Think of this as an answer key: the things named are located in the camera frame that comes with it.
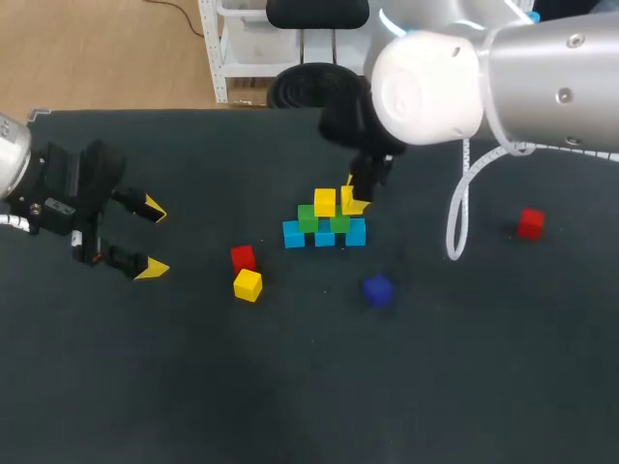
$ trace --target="green cube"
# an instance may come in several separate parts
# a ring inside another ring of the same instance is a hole
[[[336,207],[336,216],[329,219],[331,232],[334,234],[347,234],[350,230],[350,217],[341,213],[341,206]]]
[[[299,205],[299,230],[304,234],[318,232],[318,217],[313,215],[313,205]]]

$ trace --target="chair backrest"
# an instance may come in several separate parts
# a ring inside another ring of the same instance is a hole
[[[368,0],[268,0],[267,17],[279,29],[357,29],[369,18]]]

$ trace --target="black chair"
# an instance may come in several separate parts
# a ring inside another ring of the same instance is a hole
[[[266,10],[279,29],[356,29],[369,18],[368,0],[269,0]],[[361,78],[351,70],[333,63],[307,63],[278,75],[269,87],[267,105],[324,107],[333,96],[354,100],[362,91]]]

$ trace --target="block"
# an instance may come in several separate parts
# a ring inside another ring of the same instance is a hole
[[[283,223],[283,245],[286,248],[302,248],[306,245],[306,236],[299,229],[298,220]]]
[[[230,250],[232,264],[234,265],[234,275],[237,276],[242,269],[255,271],[255,257],[250,245],[237,246]]]
[[[331,231],[334,234],[346,234],[350,230],[350,217],[341,213],[341,206],[336,206],[336,216],[329,219]]]
[[[331,232],[331,225],[328,219],[320,220],[318,232],[313,234],[313,241],[317,247],[334,247],[336,245],[336,234]]]
[[[336,215],[336,190],[317,188],[313,195],[313,215],[317,218],[332,218]]]
[[[366,220],[362,217],[350,219],[350,230],[346,234],[347,247],[362,247],[366,244]]]
[[[394,286],[385,276],[378,274],[363,281],[364,297],[373,307],[388,305],[394,299]]]
[[[234,279],[234,296],[255,303],[262,291],[262,275],[242,269]]]
[[[304,234],[318,232],[318,217],[313,215],[313,205],[299,205],[297,211],[299,230]]]
[[[369,205],[368,201],[354,200],[352,186],[341,187],[341,213],[345,216],[360,216]]]
[[[517,235],[522,239],[539,240],[544,232],[544,217],[543,211],[523,210]]]

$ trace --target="wooden floor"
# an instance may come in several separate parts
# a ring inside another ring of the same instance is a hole
[[[197,0],[181,5],[201,32]],[[142,0],[0,0],[0,111],[216,107],[204,41]]]

